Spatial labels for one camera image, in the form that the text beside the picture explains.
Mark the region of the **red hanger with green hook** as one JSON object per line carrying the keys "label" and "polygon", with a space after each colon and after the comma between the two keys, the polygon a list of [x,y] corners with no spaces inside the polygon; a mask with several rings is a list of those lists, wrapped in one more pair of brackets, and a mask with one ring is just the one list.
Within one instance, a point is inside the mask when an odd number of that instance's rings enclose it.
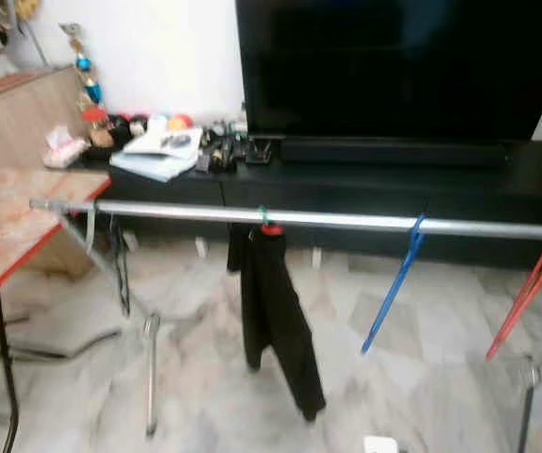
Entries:
{"label": "red hanger with green hook", "polygon": [[274,223],[268,216],[268,210],[264,206],[258,207],[260,215],[259,230],[263,236],[267,237],[280,237],[283,236],[283,229],[280,224]]}

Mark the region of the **blue plastic hanger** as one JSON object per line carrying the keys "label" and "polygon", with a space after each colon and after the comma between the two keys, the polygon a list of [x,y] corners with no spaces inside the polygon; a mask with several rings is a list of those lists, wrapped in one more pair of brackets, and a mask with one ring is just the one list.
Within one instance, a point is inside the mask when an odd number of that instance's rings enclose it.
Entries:
{"label": "blue plastic hanger", "polygon": [[381,306],[376,311],[376,316],[373,324],[370,325],[369,332],[365,337],[365,340],[361,346],[361,354],[366,354],[371,349],[375,342],[375,338],[378,337],[380,329],[387,319],[389,311],[395,305],[396,298],[399,294],[401,286],[403,286],[411,267],[415,263],[419,249],[421,249],[422,243],[425,242],[425,233],[422,232],[422,224],[425,223],[427,216],[425,214],[419,214],[415,220],[413,227],[409,233],[409,246],[406,250],[404,259],[401,261],[401,265],[398,268],[398,272],[395,276],[395,280],[392,281],[391,286],[386,293]]}

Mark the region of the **silver metal clothes rack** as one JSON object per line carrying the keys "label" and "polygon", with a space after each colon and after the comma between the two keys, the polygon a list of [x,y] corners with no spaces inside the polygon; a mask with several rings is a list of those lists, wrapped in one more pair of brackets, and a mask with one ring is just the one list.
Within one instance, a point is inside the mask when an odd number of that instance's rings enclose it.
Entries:
{"label": "silver metal clothes rack", "polygon": [[[93,247],[95,216],[98,214],[196,221],[197,223],[260,224],[258,209],[224,208],[214,206],[184,206],[124,202],[124,200],[68,200],[33,199],[30,207],[52,211],[59,225],[71,233],[77,245],[93,259],[95,267],[106,273],[116,286],[112,258],[98,253]],[[331,227],[357,230],[405,230],[410,233],[415,217],[395,217],[366,214],[327,214],[291,210],[269,210],[268,216],[280,225]],[[542,239],[542,225],[518,223],[487,223],[487,221],[449,220],[428,217],[422,224],[426,236],[460,236],[500,239]]]}

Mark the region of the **black soundbar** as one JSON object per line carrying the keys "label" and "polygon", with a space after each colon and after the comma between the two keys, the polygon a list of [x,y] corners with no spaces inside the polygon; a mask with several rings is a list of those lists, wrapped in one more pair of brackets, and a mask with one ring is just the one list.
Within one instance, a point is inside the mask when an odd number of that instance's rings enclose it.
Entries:
{"label": "black soundbar", "polygon": [[508,163],[510,150],[498,143],[287,138],[279,155],[285,162],[497,168]]}

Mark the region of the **stack of white papers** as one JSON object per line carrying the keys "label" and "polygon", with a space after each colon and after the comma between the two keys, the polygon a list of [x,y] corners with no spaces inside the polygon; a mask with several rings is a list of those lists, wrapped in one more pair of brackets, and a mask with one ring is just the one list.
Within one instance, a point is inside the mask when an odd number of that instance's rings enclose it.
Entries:
{"label": "stack of white papers", "polygon": [[[184,148],[163,148],[162,140],[172,135],[190,134],[194,142]],[[171,178],[196,167],[201,157],[201,128],[190,128],[180,132],[147,134],[133,140],[123,150],[109,159],[111,167],[127,170],[137,176],[153,178],[159,182],[167,182]]]}

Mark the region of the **small black box device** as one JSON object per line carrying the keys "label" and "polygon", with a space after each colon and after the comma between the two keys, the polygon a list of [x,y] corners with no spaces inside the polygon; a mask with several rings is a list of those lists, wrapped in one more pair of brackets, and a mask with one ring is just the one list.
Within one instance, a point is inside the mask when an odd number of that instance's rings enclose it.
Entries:
{"label": "small black box device", "polygon": [[271,162],[272,145],[271,140],[249,140],[244,151],[244,161],[248,165],[265,165]]}

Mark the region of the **black shirt with FSL print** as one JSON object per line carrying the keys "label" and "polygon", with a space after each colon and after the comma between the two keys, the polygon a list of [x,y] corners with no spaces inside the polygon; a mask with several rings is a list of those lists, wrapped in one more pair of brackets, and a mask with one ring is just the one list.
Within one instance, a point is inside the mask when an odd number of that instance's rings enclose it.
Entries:
{"label": "black shirt with FSL print", "polygon": [[257,372],[274,349],[297,409],[313,423],[326,408],[313,332],[285,262],[287,237],[267,237],[253,224],[229,224],[227,268],[240,275],[246,366]]}

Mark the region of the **jar with red lid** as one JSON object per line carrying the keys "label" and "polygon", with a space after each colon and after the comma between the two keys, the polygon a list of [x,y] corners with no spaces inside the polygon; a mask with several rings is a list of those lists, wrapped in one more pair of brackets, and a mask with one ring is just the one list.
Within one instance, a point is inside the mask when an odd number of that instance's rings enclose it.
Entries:
{"label": "jar with red lid", "polygon": [[94,105],[82,110],[82,118],[89,126],[90,142],[97,147],[112,147],[114,139],[110,134],[109,116],[105,109]]}

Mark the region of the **light wooden cabinet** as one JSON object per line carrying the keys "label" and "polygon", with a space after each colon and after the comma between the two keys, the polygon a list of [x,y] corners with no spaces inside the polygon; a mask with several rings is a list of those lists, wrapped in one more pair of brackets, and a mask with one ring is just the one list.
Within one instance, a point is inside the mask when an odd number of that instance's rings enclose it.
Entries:
{"label": "light wooden cabinet", "polygon": [[57,126],[85,139],[87,124],[78,108],[81,92],[76,70],[63,68],[0,93],[0,163],[42,167],[46,135]]}

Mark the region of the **black flat screen television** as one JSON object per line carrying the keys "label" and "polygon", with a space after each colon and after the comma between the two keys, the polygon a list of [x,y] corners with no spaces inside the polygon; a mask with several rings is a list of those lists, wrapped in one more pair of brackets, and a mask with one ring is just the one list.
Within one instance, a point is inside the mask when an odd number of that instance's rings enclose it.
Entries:
{"label": "black flat screen television", "polygon": [[526,140],[542,0],[236,0],[246,117],[265,137]]}

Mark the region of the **black round plush toy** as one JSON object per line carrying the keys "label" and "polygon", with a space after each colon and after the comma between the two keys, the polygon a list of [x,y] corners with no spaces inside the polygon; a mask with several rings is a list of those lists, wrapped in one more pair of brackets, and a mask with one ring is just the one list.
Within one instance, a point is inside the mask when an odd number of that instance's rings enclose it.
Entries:
{"label": "black round plush toy", "polygon": [[132,134],[129,121],[124,115],[109,115],[109,134],[115,147],[123,147],[131,142]]}

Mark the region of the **pink tissue packet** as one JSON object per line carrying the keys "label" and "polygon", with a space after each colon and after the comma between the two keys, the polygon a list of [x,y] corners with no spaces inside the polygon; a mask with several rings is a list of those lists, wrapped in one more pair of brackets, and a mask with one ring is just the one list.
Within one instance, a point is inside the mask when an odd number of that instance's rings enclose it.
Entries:
{"label": "pink tissue packet", "polygon": [[85,139],[74,137],[68,126],[55,126],[45,137],[47,150],[42,163],[47,168],[63,169],[76,162],[90,144]]}

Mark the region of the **black television console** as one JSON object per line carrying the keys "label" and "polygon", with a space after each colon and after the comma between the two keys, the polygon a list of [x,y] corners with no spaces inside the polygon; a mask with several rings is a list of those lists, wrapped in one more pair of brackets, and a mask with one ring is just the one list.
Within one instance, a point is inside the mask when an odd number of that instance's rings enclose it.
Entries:
{"label": "black television console", "polygon": [[[542,143],[516,148],[497,169],[409,167],[409,165],[343,165],[322,163],[238,164],[236,172],[208,176],[188,172],[158,182],[102,162],[76,169],[108,170],[106,200],[133,200],[193,206],[337,212],[542,225]],[[192,223],[150,217],[126,217],[121,225],[147,236],[228,238],[216,223]],[[401,258],[408,233],[288,226],[289,245],[323,247]],[[495,239],[431,236],[419,250],[420,260],[443,260],[471,266],[530,269],[542,239]]]}

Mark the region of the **red plastic hanger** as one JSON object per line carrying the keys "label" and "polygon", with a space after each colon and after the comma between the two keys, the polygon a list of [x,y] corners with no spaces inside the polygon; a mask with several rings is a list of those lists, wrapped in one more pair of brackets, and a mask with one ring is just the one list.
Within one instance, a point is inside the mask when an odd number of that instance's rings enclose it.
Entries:
{"label": "red plastic hanger", "polygon": [[486,361],[490,361],[496,357],[500,346],[508,340],[510,332],[516,327],[517,321],[524,315],[525,310],[529,308],[540,289],[542,289],[542,254],[539,255],[530,274],[526,276],[524,285],[518,290],[518,295],[514,299],[512,308],[510,308],[504,320],[501,321],[499,331],[497,331],[494,341],[488,346],[485,353]]}

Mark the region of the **orange toy ball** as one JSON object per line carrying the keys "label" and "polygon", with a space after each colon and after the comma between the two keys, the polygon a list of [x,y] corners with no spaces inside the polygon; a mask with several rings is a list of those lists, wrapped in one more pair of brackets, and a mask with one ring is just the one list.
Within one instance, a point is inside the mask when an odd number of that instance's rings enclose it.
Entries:
{"label": "orange toy ball", "polygon": [[193,128],[194,125],[194,118],[190,115],[185,115],[185,113],[169,117],[166,122],[169,132],[180,132],[181,130]]}

